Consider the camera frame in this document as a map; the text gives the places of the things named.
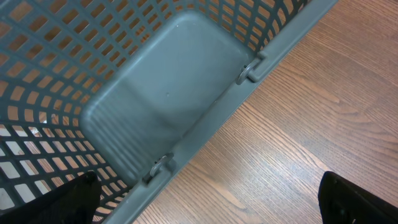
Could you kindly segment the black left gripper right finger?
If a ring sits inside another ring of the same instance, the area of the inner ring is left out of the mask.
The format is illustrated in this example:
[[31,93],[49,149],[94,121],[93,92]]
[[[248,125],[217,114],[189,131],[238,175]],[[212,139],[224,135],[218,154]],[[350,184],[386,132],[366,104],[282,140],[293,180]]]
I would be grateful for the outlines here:
[[318,190],[323,224],[397,224],[397,207],[326,171]]

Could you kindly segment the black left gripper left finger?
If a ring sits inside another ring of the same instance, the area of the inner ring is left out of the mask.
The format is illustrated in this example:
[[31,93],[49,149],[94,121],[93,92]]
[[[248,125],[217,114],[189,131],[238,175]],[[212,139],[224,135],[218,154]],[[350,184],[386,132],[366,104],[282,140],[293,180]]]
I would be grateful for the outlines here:
[[101,183],[89,171],[1,215],[1,224],[91,224],[100,205]]

